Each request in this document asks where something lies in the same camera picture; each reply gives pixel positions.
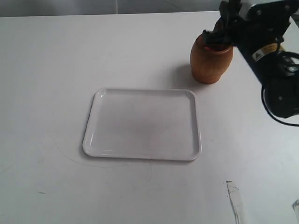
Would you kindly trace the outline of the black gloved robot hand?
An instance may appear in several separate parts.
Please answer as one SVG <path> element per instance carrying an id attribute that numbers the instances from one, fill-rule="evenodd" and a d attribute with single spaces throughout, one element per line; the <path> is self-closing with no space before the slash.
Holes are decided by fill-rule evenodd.
<path id="1" fill-rule="evenodd" d="M 237 24 L 242 21 L 240 10 L 242 3 L 240 0 L 222 0 L 219 6 L 220 18 L 215 24 L 213 31 L 203 30 L 202 41 L 205 46 L 221 51 L 232 44 L 231 32 Z"/>

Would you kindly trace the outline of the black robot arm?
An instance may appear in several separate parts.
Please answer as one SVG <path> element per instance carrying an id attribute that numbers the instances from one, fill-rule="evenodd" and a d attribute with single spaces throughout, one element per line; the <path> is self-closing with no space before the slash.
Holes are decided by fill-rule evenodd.
<path id="1" fill-rule="evenodd" d="M 297 0 L 277 0 L 248 7 L 241 41 L 242 56 L 260 81 L 262 100 L 269 114 L 287 119 L 299 113 L 299 55 L 282 43 Z"/>

